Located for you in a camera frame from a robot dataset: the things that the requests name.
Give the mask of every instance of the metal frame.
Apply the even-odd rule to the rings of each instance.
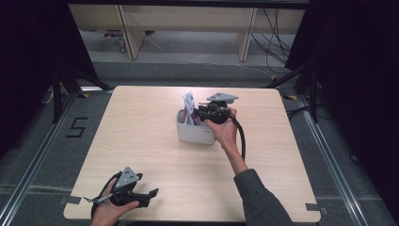
[[[298,101],[300,107],[308,105],[305,97],[303,97],[302,95],[298,96]],[[320,152],[325,159],[329,172],[331,173],[331,176],[334,179],[335,185],[337,186],[338,191],[340,192],[341,197],[343,198],[343,202],[345,203],[348,213],[352,218],[354,224],[356,226],[369,225],[360,207],[360,204],[355,197],[355,194],[353,193],[352,189],[347,183],[345,177],[343,176],[343,172],[340,169],[340,166],[335,160],[334,153],[330,150],[318,123],[315,123],[313,121],[311,114],[308,111],[304,112],[304,116],[309,127],[311,128],[311,133],[313,134],[314,139],[316,140],[317,145],[319,146]]]

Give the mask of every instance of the jacket sleeve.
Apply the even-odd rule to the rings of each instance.
[[[234,177],[243,199],[247,226],[293,225],[279,200],[267,190],[255,169],[245,170]]]

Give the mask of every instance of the cable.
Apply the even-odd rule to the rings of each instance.
[[[241,126],[240,122],[235,118],[235,116],[230,112],[226,113],[223,110],[220,110],[219,112],[222,112],[224,115],[229,117],[232,122],[234,122],[235,126],[237,126],[238,132],[240,133],[240,138],[241,138],[241,156],[243,157],[244,161],[246,160],[246,137],[244,136],[244,129]]]

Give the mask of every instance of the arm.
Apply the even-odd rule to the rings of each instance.
[[[234,108],[230,108],[230,111],[234,116],[237,113]],[[206,120],[205,124],[214,132],[215,139],[221,144],[229,158],[235,174],[234,182],[243,199],[247,225],[292,225],[293,222],[279,200],[264,187],[256,171],[248,169],[238,152],[237,127],[232,120],[228,119],[220,125]]]

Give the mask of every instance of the white container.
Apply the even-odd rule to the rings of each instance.
[[[179,110],[176,116],[177,133],[179,140],[191,143],[213,144],[215,135],[203,121],[199,125],[192,125],[188,120],[184,121],[184,110]]]

